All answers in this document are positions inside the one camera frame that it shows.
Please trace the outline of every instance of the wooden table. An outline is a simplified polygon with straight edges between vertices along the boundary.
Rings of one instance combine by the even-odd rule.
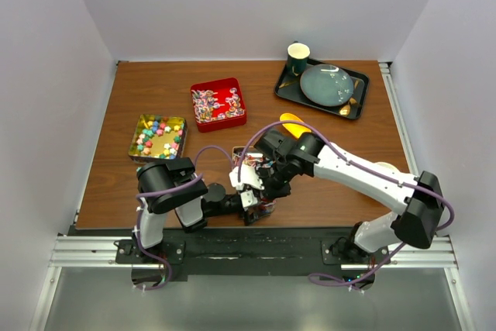
[[[149,62],[121,63],[108,102],[95,159],[77,220],[78,229],[129,228],[136,223],[136,164],[127,156],[140,114],[182,116],[189,123],[184,156],[195,157],[205,145],[215,144],[231,152],[244,146],[261,127],[291,112],[317,127],[345,150],[370,161],[394,164],[408,171],[384,82],[376,61],[334,61],[338,66],[365,73],[370,78],[366,105],[360,119],[351,121],[282,100],[274,85],[283,61]],[[189,88],[203,81],[235,77],[241,85],[248,122],[211,133],[195,125]],[[230,188],[229,165],[215,150],[202,154],[197,171],[205,183]],[[375,219],[387,209],[356,191],[331,181],[296,177],[291,195],[277,201],[274,213],[257,226],[352,226]],[[209,226],[241,226],[237,216],[220,216]],[[167,226],[179,226],[171,213]]]

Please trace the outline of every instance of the yellow object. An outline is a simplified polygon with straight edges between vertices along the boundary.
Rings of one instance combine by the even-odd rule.
[[[295,120],[297,122],[303,122],[301,119],[299,119],[295,114],[291,114],[290,112],[285,112],[284,114],[281,114],[279,117],[279,120]],[[288,132],[293,135],[296,139],[299,139],[300,136],[305,133],[305,132],[311,132],[310,129],[304,127],[304,126],[299,126],[298,124],[283,124],[282,125],[285,129],[288,130]]]

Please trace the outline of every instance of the white wall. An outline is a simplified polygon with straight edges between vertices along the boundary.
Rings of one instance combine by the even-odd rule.
[[[393,63],[420,168],[453,202],[451,232],[480,330],[496,325],[496,2],[430,0]]]
[[[82,0],[0,0],[0,329],[28,329],[86,181],[114,64]]]
[[[84,0],[121,60],[391,60],[427,0]]]

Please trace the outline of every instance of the gold tray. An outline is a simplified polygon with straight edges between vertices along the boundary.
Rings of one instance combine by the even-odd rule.
[[[150,148],[150,155],[144,154],[141,150],[138,149],[138,144],[136,141],[139,139],[140,135],[144,130],[152,130],[153,125],[149,126],[149,122],[158,122],[158,125],[164,123],[165,126],[170,127],[170,132],[165,133],[162,136],[158,136],[156,133],[153,133],[152,136],[149,136],[150,141],[152,142],[152,147]],[[178,131],[174,131],[174,127],[179,126],[182,130],[182,135],[179,135]],[[188,132],[188,125],[186,123],[185,118],[181,118],[179,116],[154,116],[150,114],[142,114],[139,117],[138,124],[136,126],[136,130],[134,131],[133,140],[131,141],[131,146],[129,147],[128,155],[134,160],[136,163],[147,163],[152,162],[157,159],[172,159],[173,157],[181,157],[184,150],[184,143],[186,140],[186,134]],[[164,155],[164,145],[166,143],[172,144],[174,143],[174,138],[178,136],[179,142],[177,148],[177,154],[175,156],[165,156]]]

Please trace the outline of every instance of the purple cable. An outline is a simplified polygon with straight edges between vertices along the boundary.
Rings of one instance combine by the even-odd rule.
[[[326,146],[329,147],[329,149],[331,149],[333,151],[333,153],[335,155],[337,155],[339,158],[343,159],[348,164],[351,164],[354,167],[357,167],[357,168],[361,169],[362,171],[365,171],[365,172],[367,172],[369,174],[372,174],[374,176],[377,176],[379,178],[382,178],[383,180],[389,181],[389,182],[391,182],[393,184],[398,184],[398,187],[400,186],[399,180],[396,180],[395,178],[391,178],[391,177],[389,177],[389,176],[387,176],[385,174],[381,174],[380,172],[376,172],[374,170],[371,170],[370,168],[367,168],[367,167],[365,167],[365,166],[363,166],[361,164],[358,164],[357,162],[355,162],[353,160],[348,160],[316,128],[314,128],[313,126],[310,126],[307,123],[298,122],[298,121],[295,121],[295,120],[281,120],[279,122],[274,122],[274,123],[269,124],[268,126],[265,126],[261,130],[259,130],[257,133],[255,133],[251,137],[251,139],[248,140],[248,143],[246,144],[245,148],[243,149],[243,152],[241,153],[241,158],[239,159],[239,164],[241,164],[243,162],[243,159],[245,159],[246,152],[248,151],[250,145],[259,136],[261,136],[262,134],[264,134],[266,131],[268,131],[272,127],[279,126],[280,124],[286,124],[286,123],[287,124],[298,124],[300,126],[304,126],[304,127],[308,128],[308,129],[310,129],[315,135],[317,135],[324,142],[324,144]],[[238,182],[241,182],[241,169],[242,168],[240,167],[239,168],[239,172],[238,172]],[[436,198],[438,201],[440,201],[446,207],[446,209],[448,209],[448,211],[449,211],[448,221],[446,221],[441,226],[438,226],[437,230],[444,229],[444,228],[448,227],[449,225],[451,225],[451,223],[455,219],[455,211],[454,211],[453,207],[451,206],[451,204],[443,196],[435,193],[434,191],[430,191],[427,188],[423,188],[422,186],[413,185],[413,184],[409,184],[409,183],[406,183],[406,182],[403,183],[402,186],[404,186],[406,188],[414,189],[416,191],[420,191],[420,192],[425,193],[427,195],[430,195],[431,197]],[[332,276],[330,274],[324,274],[324,273],[311,273],[311,274],[308,275],[308,279],[310,280],[311,283],[320,284],[320,285],[328,286],[328,287],[342,287],[342,286],[347,286],[348,287],[348,286],[352,286],[352,288],[355,288],[355,286],[353,286],[354,284],[362,281],[365,278],[368,278],[373,273],[375,273],[380,267],[382,267],[383,265],[385,265],[404,246],[405,246],[405,243],[401,243],[395,250],[393,250],[390,254],[388,254],[376,267],[374,267],[373,269],[371,269],[370,271],[368,271],[366,274],[364,274],[360,278],[357,278],[357,279],[355,279],[353,281],[346,282],[346,281],[343,281],[342,279],[340,279],[338,277],[334,277],[334,276]],[[313,277],[317,277],[317,276],[324,277],[324,278],[329,278],[329,279],[333,279],[334,281],[336,281],[338,283],[325,283],[325,282],[321,282],[319,280],[313,279]]]
[[[208,150],[208,149],[217,149],[217,150],[222,151],[222,153],[229,160],[229,164],[231,165],[231,169],[234,168],[234,162],[233,162],[233,159],[231,158],[231,156],[227,153],[227,151],[225,151],[221,147],[218,147],[217,145],[208,145],[206,147],[201,148],[200,151],[198,151],[198,153],[196,154],[195,161],[193,162],[193,164],[195,165],[195,167],[196,167],[196,164],[198,162],[198,158],[200,157],[200,154],[203,153],[205,150]]]

